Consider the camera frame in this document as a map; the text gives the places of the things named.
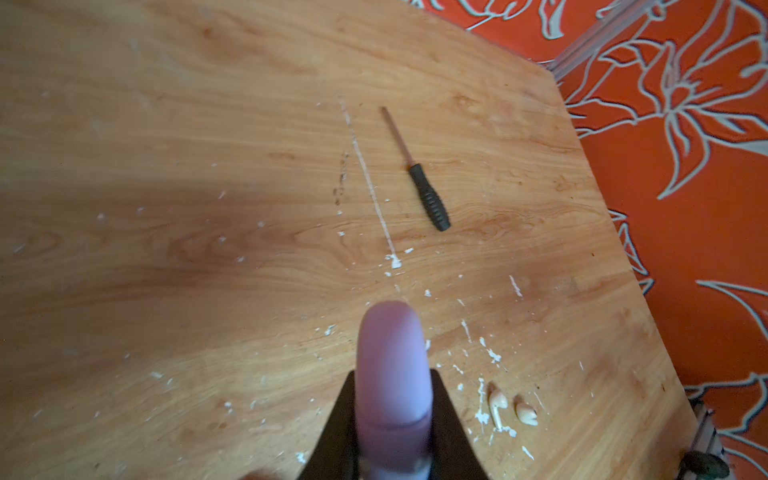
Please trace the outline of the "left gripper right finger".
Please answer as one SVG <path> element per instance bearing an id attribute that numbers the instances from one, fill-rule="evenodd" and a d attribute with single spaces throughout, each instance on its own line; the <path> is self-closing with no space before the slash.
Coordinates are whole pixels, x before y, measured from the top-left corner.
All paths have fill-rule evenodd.
<path id="1" fill-rule="evenodd" d="M 481 479 L 488 475 L 475 455 L 449 393 L 436 369 L 430 370 L 433 390 L 429 478 Z"/>

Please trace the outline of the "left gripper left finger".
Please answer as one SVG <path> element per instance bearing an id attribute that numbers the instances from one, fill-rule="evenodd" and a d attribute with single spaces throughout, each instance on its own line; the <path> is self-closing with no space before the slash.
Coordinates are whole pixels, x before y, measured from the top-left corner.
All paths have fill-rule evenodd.
<path id="1" fill-rule="evenodd" d="M 355 378 L 348 373 L 300 480 L 359 478 L 359 449 L 355 426 Z"/>

